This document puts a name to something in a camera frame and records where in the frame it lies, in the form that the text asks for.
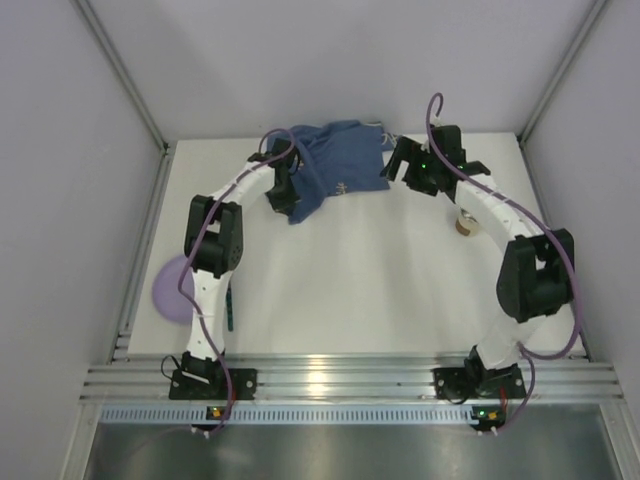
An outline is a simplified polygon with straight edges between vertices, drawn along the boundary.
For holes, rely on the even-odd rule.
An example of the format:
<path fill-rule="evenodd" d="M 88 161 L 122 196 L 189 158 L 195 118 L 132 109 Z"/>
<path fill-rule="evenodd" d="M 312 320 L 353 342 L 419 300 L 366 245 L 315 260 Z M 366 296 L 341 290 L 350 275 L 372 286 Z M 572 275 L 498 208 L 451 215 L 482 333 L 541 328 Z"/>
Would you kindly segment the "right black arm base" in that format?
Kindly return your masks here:
<path fill-rule="evenodd" d="M 475 399 L 524 399 L 522 371 L 516 363 L 487 368 L 473 347 L 461 366 L 433 370 L 436 398 L 453 404 Z"/>

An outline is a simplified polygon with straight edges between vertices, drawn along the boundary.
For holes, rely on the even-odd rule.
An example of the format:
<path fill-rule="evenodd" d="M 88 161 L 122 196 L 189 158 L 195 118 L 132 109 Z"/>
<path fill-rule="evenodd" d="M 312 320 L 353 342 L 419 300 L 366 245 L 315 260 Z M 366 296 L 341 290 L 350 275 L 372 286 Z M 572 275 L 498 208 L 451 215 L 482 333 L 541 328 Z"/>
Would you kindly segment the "blue fish-print cloth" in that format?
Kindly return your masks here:
<path fill-rule="evenodd" d="M 383 154 L 393 151 L 399 136 L 382 123 L 342 120 L 321 127 L 296 125 L 269 135 L 266 149 L 273 152 L 277 139 L 287 141 L 290 137 L 300 153 L 292 178 L 300 200 L 287 214 L 291 225 L 305 221 L 329 197 L 390 188 L 381 175 Z"/>

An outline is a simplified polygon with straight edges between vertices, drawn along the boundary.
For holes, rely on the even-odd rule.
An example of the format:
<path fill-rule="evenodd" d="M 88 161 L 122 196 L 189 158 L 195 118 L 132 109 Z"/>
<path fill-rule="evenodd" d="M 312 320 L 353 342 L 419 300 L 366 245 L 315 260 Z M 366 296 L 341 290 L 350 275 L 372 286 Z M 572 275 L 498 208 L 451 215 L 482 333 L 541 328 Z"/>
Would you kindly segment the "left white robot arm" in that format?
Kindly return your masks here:
<path fill-rule="evenodd" d="M 252 154 L 239 173 L 215 193 L 192 198 L 184 240 L 186 264 L 178 291 L 193 309 L 186 351 L 216 362 L 224 352 L 226 297 L 244 250 L 243 214 L 264 196 L 272 210 L 291 215 L 300 201 L 292 176 L 300 153 L 290 139 Z"/>

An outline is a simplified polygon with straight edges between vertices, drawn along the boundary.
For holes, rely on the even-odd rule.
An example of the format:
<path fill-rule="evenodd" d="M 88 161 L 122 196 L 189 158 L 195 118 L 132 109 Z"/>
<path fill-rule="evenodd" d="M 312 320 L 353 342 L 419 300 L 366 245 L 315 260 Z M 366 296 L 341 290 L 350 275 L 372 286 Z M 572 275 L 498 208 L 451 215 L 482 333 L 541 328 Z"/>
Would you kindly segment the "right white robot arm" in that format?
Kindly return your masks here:
<path fill-rule="evenodd" d="M 494 284 L 499 313 L 468 360 L 483 371 L 510 368 L 528 341 L 574 299 L 572 235 L 548 229 L 504 192 L 488 165 L 469 160 L 454 125 L 432 126 L 423 142 L 395 137 L 380 175 L 419 194 L 446 197 L 461 226 L 480 229 L 501 253 Z"/>

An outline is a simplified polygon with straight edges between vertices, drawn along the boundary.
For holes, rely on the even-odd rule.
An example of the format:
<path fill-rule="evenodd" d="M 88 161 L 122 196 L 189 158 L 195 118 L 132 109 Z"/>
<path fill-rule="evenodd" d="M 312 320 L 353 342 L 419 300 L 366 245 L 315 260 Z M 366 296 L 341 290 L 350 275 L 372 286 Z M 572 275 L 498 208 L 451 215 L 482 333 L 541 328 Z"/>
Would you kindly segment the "metal cup with cork base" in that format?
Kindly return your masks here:
<path fill-rule="evenodd" d="M 456 217 L 455 229 L 464 237 L 473 237 L 481 231 L 481 226 L 468 211 L 460 209 Z"/>

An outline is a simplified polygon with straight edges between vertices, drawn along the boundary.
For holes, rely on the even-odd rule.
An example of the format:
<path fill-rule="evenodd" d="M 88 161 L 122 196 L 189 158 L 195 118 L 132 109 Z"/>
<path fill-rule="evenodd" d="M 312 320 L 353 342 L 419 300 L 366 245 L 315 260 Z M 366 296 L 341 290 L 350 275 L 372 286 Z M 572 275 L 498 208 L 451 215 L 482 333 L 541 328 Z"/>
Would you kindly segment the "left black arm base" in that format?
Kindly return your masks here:
<path fill-rule="evenodd" d="M 252 400 L 257 390 L 257 370 L 229 368 L 230 382 L 219 360 L 205 360 L 185 352 L 172 372 L 168 393 L 170 400 Z"/>

